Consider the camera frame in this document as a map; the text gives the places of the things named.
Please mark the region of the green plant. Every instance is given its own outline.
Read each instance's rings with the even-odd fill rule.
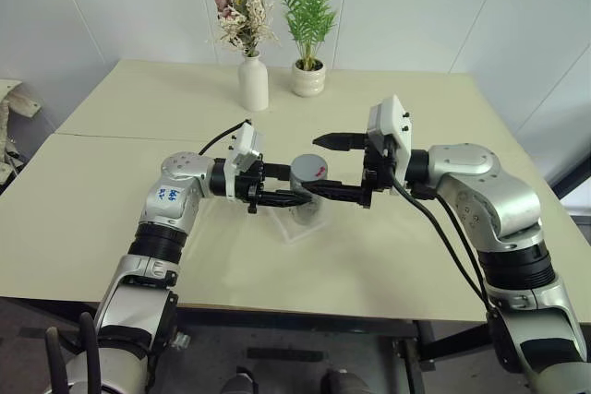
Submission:
[[[316,53],[326,35],[334,27],[336,11],[330,0],[281,0],[287,8],[285,18],[301,56],[300,68],[313,71]]]

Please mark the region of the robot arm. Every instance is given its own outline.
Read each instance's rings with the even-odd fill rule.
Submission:
[[[398,99],[372,108],[366,134],[332,133],[314,143],[363,149],[361,186],[304,184],[312,193],[365,208],[376,191],[404,182],[417,198],[439,194],[455,210],[486,277],[489,330],[501,365],[523,372],[535,392],[591,389],[585,340],[539,225],[536,193],[504,172],[489,149],[473,145],[410,150],[410,121]]]
[[[251,213],[257,212],[257,205],[287,207],[310,201],[307,194],[264,191],[266,177],[289,180],[290,168],[262,161],[262,137],[251,125],[244,123],[234,139],[227,159],[178,152],[164,160],[162,175],[139,217],[135,240],[121,257],[94,318],[103,392],[145,392],[157,357],[175,344],[178,297],[172,287],[203,198],[240,200],[249,204]],[[66,372],[69,392],[86,393],[87,353],[68,362]]]

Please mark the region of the plant pot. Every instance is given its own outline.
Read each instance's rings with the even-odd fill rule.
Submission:
[[[238,67],[240,104],[249,111],[262,111],[269,106],[269,76],[259,58],[259,52],[250,57],[245,55]]]
[[[320,69],[315,71],[304,71],[297,67],[299,60],[292,65],[292,90],[302,97],[316,96],[324,90],[324,79],[326,78],[326,66],[321,64]]]

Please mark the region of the black cylinder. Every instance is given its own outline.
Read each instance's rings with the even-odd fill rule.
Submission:
[[[406,169],[405,181],[409,184],[419,182],[424,184],[428,180],[428,151],[413,149]]]
[[[503,253],[478,251],[478,261],[487,282],[504,290],[529,290],[554,280],[554,268],[542,242],[525,249]]]
[[[178,264],[187,235],[168,226],[141,223],[129,254],[154,257]]]
[[[225,174],[223,173],[223,163],[225,159],[215,159],[213,169],[211,170],[210,191],[215,196],[225,196]]]

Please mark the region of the white table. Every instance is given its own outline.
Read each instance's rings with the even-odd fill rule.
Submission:
[[[232,74],[218,66],[120,63],[0,197],[0,295],[99,300],[133,239],[162,159],[199,150],[245,117],[230,97]],[[579,319],[591,322],[591,248],[469,77],[335,71],[330,79],[325,94],[300,99],[282,90],[284,71],[271,71],[271,108],[253,116],[266,135],[267,161],[289,163],[316,152],[328,161],[330,178],[358,184],[360,152],[327,151],[310,140],[363,131],[369,106],[396,90],[412,113],[417,148],[467,140],[486,145],[509,173],[536,189],[555,268]],[[468,115],[474,118],[463,118]],[[223,156],[225,147],[218,144],[211,155]],[[428,205],[460,251],[443,211]],[[328,208],[327,227],[289,245],[266,210],[252,216],[244,204],[204,201],[181,260],[179,302],[484,320],[438,236],[401,198],[376,195],[370,210],[342,202]]]

